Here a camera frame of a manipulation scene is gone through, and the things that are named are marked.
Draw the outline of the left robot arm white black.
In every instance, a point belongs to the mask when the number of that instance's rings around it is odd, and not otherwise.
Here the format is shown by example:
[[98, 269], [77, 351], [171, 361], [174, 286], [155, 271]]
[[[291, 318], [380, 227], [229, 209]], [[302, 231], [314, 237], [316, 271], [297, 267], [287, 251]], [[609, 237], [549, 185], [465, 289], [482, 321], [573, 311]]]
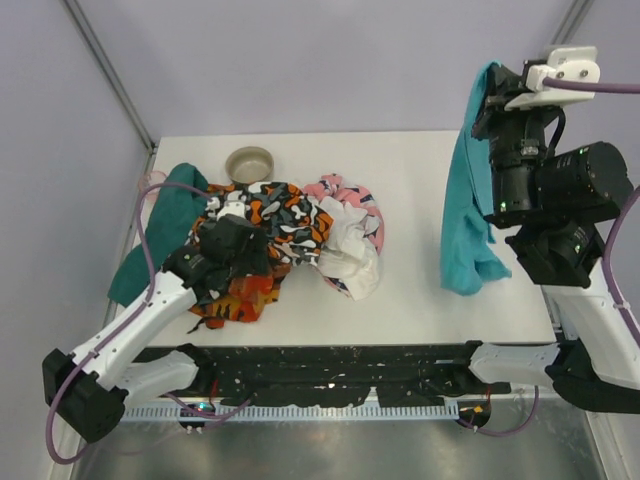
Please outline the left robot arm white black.
[[71, 353], [55, 349], [44, 359], [47, 404], [87, 443], [106, 437], [126, 410], [213, 380], [213, 359], [190, 343], [150, 362], [135, 361], [207, 295], [224, 294], [232, 280], [268, 271], [266, 233], [248, 220], [207, 220], [198, 234], [198, 245], [171, 253], [150, 285], [108, 326]]

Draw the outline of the light blue cloth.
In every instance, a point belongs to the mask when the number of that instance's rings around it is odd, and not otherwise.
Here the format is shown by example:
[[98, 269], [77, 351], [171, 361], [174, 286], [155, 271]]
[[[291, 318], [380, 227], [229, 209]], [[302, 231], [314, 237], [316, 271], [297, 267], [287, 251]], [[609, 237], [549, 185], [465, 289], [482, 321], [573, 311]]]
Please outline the light blue cloth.
[[474, 295], [486, 283], [512, 276], [490, 248], [495, 238], [485, 220], [493, 212], [489, 142], [472, 136], [485, 99], [489, 70], [500, 64], [493, 60], [476, 75], [449, 167], [440, 240], [440, 284], [461, 296]]

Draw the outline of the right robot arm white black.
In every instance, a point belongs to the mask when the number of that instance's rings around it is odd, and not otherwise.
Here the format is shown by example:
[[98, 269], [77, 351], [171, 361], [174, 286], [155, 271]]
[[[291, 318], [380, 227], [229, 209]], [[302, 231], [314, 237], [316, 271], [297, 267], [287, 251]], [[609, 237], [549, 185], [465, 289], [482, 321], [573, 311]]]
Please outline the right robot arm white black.
[[558, 153], [548, 125], [566, 122], [562, 100], [536, 92], [507, 67], [491, 65], [480, 89], [472, 134], [489, 146], [488, 221], [516, 227], [507, 238], [531, 281], [558, 306], [574, 335], [543, 346], [479, 346], [470, 361], [485, 383], [554, 390], [591, 412], [639, 410], [639, 326], [613, 277], [612, 240], [639, 191], [612, 144]]

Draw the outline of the camouflage orange black cloth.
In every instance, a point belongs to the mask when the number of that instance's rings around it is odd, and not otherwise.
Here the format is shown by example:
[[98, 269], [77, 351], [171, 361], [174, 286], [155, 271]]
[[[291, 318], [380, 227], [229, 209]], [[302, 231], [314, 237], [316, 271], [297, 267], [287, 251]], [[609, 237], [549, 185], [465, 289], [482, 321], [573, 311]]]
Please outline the camouflage orange black cloth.
[[296, 185], [287, 182], [256, 182], [245, 186], [211, 184], [211, 199], [189, 232], [187, 242], [199, 245], [198, 228], [216, 213], [225, 200], [246, 203], [246, 220], [263, 229], [268, 239], [269, 266], [290, 264], [316, 266], [329, 238], [332, 218]]

